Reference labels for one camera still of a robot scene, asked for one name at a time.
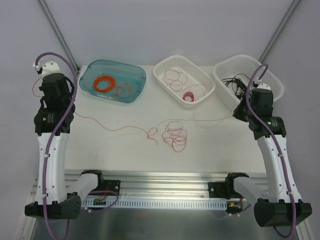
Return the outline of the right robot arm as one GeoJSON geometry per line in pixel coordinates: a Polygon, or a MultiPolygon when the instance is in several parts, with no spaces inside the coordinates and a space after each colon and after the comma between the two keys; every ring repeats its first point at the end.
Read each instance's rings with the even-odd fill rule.
{"type": "Polygon", "coordinates": [[[312,214],[310,203],[303,202],[296,187],[287,154],[284,121],[273,116],[273,93],[255,88],[243,96],[233,117],[248,123],[262,153],[268,191],[259,188],[248,174],[232,172],[224,181],[209,182],[210,198],[244,198],[253,206],[260,227],[297,226],[312,214]]]}

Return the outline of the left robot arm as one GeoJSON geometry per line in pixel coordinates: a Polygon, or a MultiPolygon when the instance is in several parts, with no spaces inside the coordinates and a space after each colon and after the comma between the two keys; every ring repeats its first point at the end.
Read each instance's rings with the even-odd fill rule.
{"type": "Polygon", "coordinates": [[[101,170],[84,170],[71,188],[65,185],[65,155],[74,119],[71,103],[75,86],[63,73],[43,77],[39,89],[44,93],[34,118],[39,143],[38,184],[34,201],[24,207],[24,214],[33,218],[73,220],[82,201],[92,192],[101,194],[105,182],[101,170]]]}

